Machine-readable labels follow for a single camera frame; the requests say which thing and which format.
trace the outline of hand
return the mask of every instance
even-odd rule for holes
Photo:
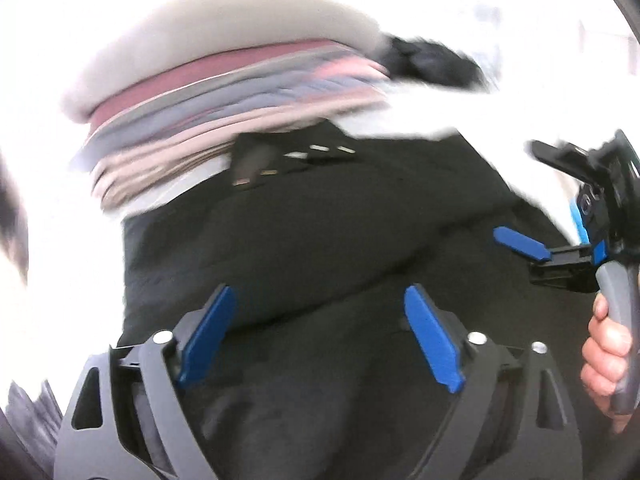
[[[610,410],[610,397],[616,383],[626,373],[625,357],[631,350],[629,330],[607,317],[609,305],[602,294],[593,302],[593,317],[589,323],[590,338],[582,346],[586,361],[580,378],[596,406],[613,419],[616,433],[624,430],[631,415],[614,415]]]

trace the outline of pink fabric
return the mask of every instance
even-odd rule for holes
[[[335,42],[317,40],[243,48],[241,50],[213,54],[212,56],[185,63],[130,86],[100,104],[91,115],[89,133],[93,133],[101,124],[115,114],[165,92],[195,83],[201,79],[271,59],[272,57],[286,56],[301,50],[330,44],[335,44]]]
[[[186,171],[185,168],[226,152],[241,132],[268,131],[383,100],[384,95],[374,88],[357,89],[329,98],[252,110],[234,118],[200,124],[171,139],[150,142],[112,156],[111,164],[94,170],[92,195],[100,199],[103,209],[110,209],[148,187]]]
[[[347,56],[335,61],[328,61],[314,71],[318,79],[329,79],[340,75],[387,79],[386,68],[365,57]]]

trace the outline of blue strip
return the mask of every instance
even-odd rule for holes
[[[607,247],[604,243],[604,240],[601,240],[600,243],[598,243],[593,248],[593,265],[598,266],[600,263],[602,263],[606,259],[607,259]]]
[[[551,259],[551,252],[544,244],[508,227],[495,228],[494,240],[531,260],[545,262]]]
[[[235,310],[236,295],[230,287],[226,286],[214,298],[213,304],[184,346],[182,367],[177,379],[178,386],[183,389],[188,388],[204,379]]]
[[[584,228],[582,224],[582,215],[580,215],[580,210],[578,209],[577,203],[575,200],[571,200],[571,218],[574,219],[575,228],[578,231],[578,237],[580,238],[581,244],[589,243],[589,235],[587,234],[587,229]]]
[[[460,352],[415,286],[410,286],[404,294],[404,312],[433,377],[450,393],[458,392],[465,383],[460,371]]]

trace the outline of dark fabric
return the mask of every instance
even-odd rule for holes
[[[493,242],[499,225],[565,242],[458,134],[354,140],[327,121],[242,134],[228,171],[125,222],[120,343],[228,283],[233,329],[183,401],[221,480],[405,478],[450,403],[406,330],[419,282],[470,330],[549,345],[590,460],[606,427],[578,378],[593,297],[529,285]]]
[[[49,382],[42,384],[38,399],[32,401],[16,383],[9,388],[5,409],[6,420],[35,463],[53,476],[53,463],[58,431],[62,425],[62,411]]]
[[[420,79],[462,89],[484,83],[482,70],[473,59],[431,41],[392,37],[389,49],[378,61],[391,78]]]
[[[26,211],[6,162],[0,153],[0,250],[26,283],[29,270],[29,231]]]

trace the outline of folded fabric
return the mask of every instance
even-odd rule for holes
[[[378,78],[385,78],[377,72]],[[254,108],[267,108],[291,104],[300,99],[320,94],[341,92],[345,89],[364,88],[363,82],[352,76],[336,76],[327,80],[305,80],[312,72],[287,72],[264,79],[246,80],[208,92],[173,107],[142,118],[135,123],[92,139],[81,152],[88,166],[105,156],[153,140],[168,139],[179,132],[212,120],[247,112]],[[287,83],[302,80],[299,84]]]
[[[130,123],[131,121],[139,119],[147,114],[157,112],[158,110],[162,110],[163,108],[167,108],[181,101],[191,99],[232,83],[254,77],[277,74],[287,70],[300,68],[311,69],[319,66],[323,61],[353,54],[354,51],[350,48],[341,46],[337,43],[332,43],[327,46],[320,46],[309,50],[301,50],[291,54],[284,54],[282,56],[240,67],[236,70],[232,70],[231,72],[225,72],[217,76],[200,79],[192,84],[164,92],[162,94],[156,94],[155,97],[126,108],[96,128],[95,131],[90,134],[89,139],[98,134],[106,133],[112,128],[118,128],[123,124]]]
[[[215,146],[222,146],[220,153],[228,149],[228,144],[241,132],[260,132],[281,128],[288,124],[311,118],[326,118],[333,114],[352,110],[384,100],[384,96],[372,87],[345,92],[342,95],[323,98],[305,104],[267,108],[260,115],[243,121],[205,130],[194,137],[176,144],[175,137],[168,141],[174,145],[155,150],[135,158],[114,169],[104,171],[97,179],[92,195],[100,198],[103,209],[121,205],[153,184],[185,171],[184,166],[176,169],[176,162],[186,164],[188,157],[197,156]]]
[[[101,50],[62,99],[84,123],[107,98],[210,54],[326,39],[368,55],[384,43],[375,20],[329,0],[174,0]]]
[[[301,50],[310,50],[320,46],[328,46],[333,42],[328,40],[300,41],[297,43],[282,43],[253,48],[242,48],[231,52],[221,52],[203,57],[177,66],[167,72],[155,75],[136,83],[119,94],[101,103],[91,114],[89,120],[90,132],[112,118],[114,115],[127,110],[165,92],[202,81],[209,77],[232,72],[239,68],[256,64],[275,57],[292,54]]]
[[[224,129],[226,126],[231,126],[233,124],[241,123],[244,121],[245,124],[252,124],[247,121],[253,121],[255,119],[262,118],[264,116],[268,116],[271,114],[278,114],[285,110],[291,110],[296,107],[296,105],[317,105],[322,107],[324,104],[337,102],[338,104],[344,102],[344,99],[351,97],[361,97],[365,98],[372,97],[372,102],[378,102],[382,99],[382,94],[375,89],[373,86],[366,85],[363,88],[352,89],[343,91],[340,93],[328,94],[328,95],[320,95],[315,98],[309,99],[307,101],[301,100],[299,103],[292,103],[289,105],[279,106],[279,107],[268,107],[268,108],[258,108],[255,110],[250,110],[248,112],[244,112],[241,114],[236,114],[233,116],[229,116],[226,118],[221,118],[214,121],[203,122],[201,124],[197,124],[191,128],[186,128],[180,131],[179,133],[171,136],[167,139],[157,140],[155,142],[148,142],[146,144],[142,144],[140,146],[136,146],[131,148],[130,150],[125,150],[119,153],[114,153],[113,155],[106,156],[101,159],[100,162],[96,165],[94,170],[92,171],[92,181],[97,182],[98,179],[108,170],[112,170],[117,166],[121,166],[124,164],[129,164],[130,162],[137,162],[142,160],[148,155],[151,155],[155,152],[162,152],[164,150],[169,150],[174,148],[175,146],[183,145],[185,142],[188,142],[190,139],[194,139],[206,132],[225,132]],[[226,139],[223,136],[220,142],[225,142]]]
[[[361,56],[346,56],[335,61],[329,61],[318,67],[314,75],[319,79],[326,79],[337,75],[375,76],[386,74],[386,68],[371,59]]]

